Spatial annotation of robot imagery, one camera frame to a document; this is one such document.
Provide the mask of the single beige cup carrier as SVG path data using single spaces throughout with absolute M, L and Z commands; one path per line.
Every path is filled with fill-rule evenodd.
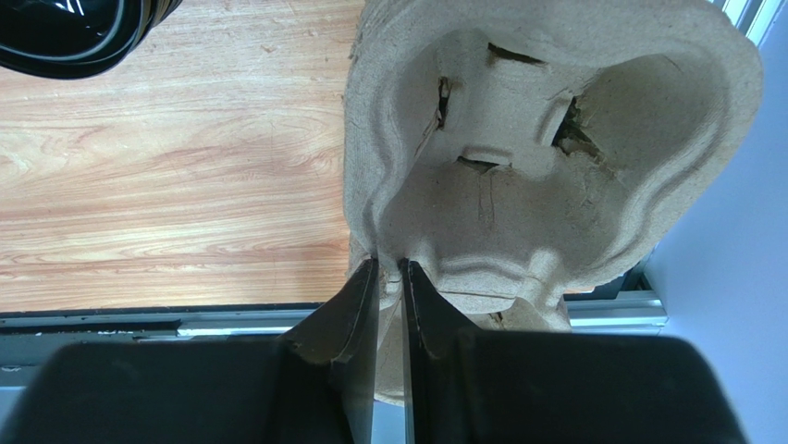
M 351 239 L 465 310 L 552 304 L 660 241 L 762 87 L 708 1 L 369 1 L 344 93 Z

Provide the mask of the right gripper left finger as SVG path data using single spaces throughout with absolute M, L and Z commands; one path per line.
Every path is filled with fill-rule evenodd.
M 5 443 L 367 443 L 378 263 L 277 337 L 88 343 L 24 391 Z

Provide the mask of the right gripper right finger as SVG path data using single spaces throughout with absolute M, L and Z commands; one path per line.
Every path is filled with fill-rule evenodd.
M 464 330 L 447 390 L 406 404 L 410 443 L 743 443 L 680 339 Z

